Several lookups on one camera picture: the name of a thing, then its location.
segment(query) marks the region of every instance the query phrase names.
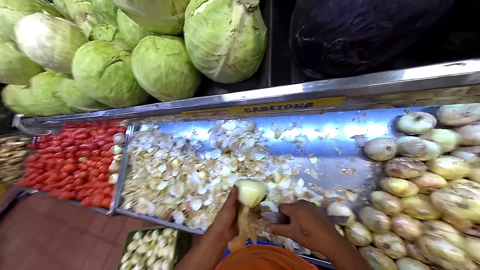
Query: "metal shelf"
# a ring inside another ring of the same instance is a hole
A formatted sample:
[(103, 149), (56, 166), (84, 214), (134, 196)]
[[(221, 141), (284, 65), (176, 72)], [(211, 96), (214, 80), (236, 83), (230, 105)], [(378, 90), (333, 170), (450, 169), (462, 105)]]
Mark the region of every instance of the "metal shelf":
[(480, 84), (480, 60), (447, 62), (286, 86), (277, 86), (207, 97), (188, 98), (150, 105), (53, 117), (22, 118), (26, 127), (58, 126), (112, 119), (131, 119), (179, 114), (189, 110), (218, 109), (312, 98), (362, 97), (406, 91)]

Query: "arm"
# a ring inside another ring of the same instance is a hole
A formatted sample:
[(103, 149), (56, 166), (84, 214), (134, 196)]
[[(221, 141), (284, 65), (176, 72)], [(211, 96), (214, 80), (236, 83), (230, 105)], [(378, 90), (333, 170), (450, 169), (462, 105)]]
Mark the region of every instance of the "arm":
[(314, 203), (300, 200), (281, 204), (279, 211), (290, 217), (290, 224), (269, 224), (268, 233), (288, 237), (322, 253), (336, 270), (370, 270), (360, 252), (336, 231)]
[(232, 188), (215, 221), (174, 270), (213, 270), (220, 262), (227, 245), (238, 233), (238, 189)]

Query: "metal edge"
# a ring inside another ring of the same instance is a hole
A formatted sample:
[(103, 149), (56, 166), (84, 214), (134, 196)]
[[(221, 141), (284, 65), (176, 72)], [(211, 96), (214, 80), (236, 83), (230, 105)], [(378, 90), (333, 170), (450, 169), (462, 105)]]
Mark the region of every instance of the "metal edge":
[(53, 117), (22, 118), (22, 122), (27, 126), (35, 126), (39, 124), (139, 118), (171, 115), (187, 110), (217, 109), (231, 106), (295, 101), (306, 98), (357, 97), (398, 91), (467, 86), (478, 83), (480, 83), (480, 59), (471, 59), (121, 109)]
[(119, 178), (115, 183), (115, 189), (112, 197), (112, 202), (110, 203), (110, 208), (108, 210), (107, 215), (112, 215), (115, 213), (115, 209), (119, 207), (120, 204), (120, 196), (123, 190), (123, 185), (125, 184), (125, 178), (127, 176), (127, 167), (128, 167), (128, 143), (130, 142), (131, 137), (135, 131), (135, 126), (130, 125), (127, 127), (127, 131), (125, 132), (125, 142), (122, 146), (122, 157), (120, 161), (120, 171), (119, 171)]
[(180, 225), (180, 224), (177, 224), (177, 223), (173, 223), (173, 222), (161, 220), (161, 219), (158, 219), (158, 218), (150, 217), (150, 216), (147, 216), (147, 215), (144, 215), (144, 214), (139, 214), (139, 213), (135, 213), (135, 212), (132, 212), (132, 211), (128, 211), (128, 210), (125, 210), (125, 209), (122, 209), (122, 208), (115, 209), (115, 212), (118, 213), (118, 214), (122, 214), (122, 215), (129, 216), (129, 217), (136, 218), (136, 219), (141, 219), (141, 220), (144, 220), (144, 221), (152, 222), (152, 223), (155, 223), (155, 224), (163, 225), (163, 226), (166, 226), (166, 227), (174, 228), (174, 229), (184, 231), (184, 232), (188, 232), (188, 233), (193, 233), (193, 234), (204, 234), (205, 233), (205, 231), (203, 231), (203, 230), (190, 228), (190, 227), (183, 226), (183, 225)]

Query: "yellow label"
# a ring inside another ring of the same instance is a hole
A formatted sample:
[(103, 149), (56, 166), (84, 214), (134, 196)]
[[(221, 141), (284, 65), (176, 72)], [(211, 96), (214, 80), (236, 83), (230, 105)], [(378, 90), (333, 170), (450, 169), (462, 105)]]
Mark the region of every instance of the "yellow label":
[(256, 115), (264, 113), (300, 111), (300, 110), (314, 110), (314, 109), (331, 109), (340, 105), (346, 97), (334, 98), (317, 98), (300, 101), (274, 102), (266, 104), (257, 104), (250, 106), (236, 106), (209, 110), (188, 110), (183, 111), (182, 114), (193, 117), (210, 117), (223, 115)]

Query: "green crate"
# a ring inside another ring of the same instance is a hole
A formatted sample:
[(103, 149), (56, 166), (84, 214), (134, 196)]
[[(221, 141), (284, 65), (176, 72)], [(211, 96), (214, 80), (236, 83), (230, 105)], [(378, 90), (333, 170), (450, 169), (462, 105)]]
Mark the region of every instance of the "green crate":
[[(117, 270), (120, 270), (121, 258), (127, 252), (127, 246), (132, 241), (133, 235), (136, 232), (145, 232), (145, 231), (151, 231), (151, 230), (163, 231), (163, 229), (165, 229), (165, 228), (167, 228), (167, 227), (154, 226), (154, 227), (142, 228), (142, 229), (135, 230), (135, 231), (130, 231), (127, 234), (127, 239), (125, 239), (125, 244), (123, 246), (123, 251), (122, 251), (120, 259), (119, 259), (119, 264), (117, 266)], [(185, 256), (185, 254), (187, 254), (187, 252), (192, 248), (192, 243), (193, 243), (193, 238), (192, 238), (192, 235), (190, 233), (186, 233), (186, 232), (179, 231), (179, 230), (176, 230), (176, 231), (177, 231), (177, 239), (174, 240), (175, 254), (173, 256), (173, 260), (172, 260), (173, 263), (171, 264), (171, 269), (173, 269), (177, 265), (177, 263), (181, 261), (181, 259), (183, 258), (183, 256)]]

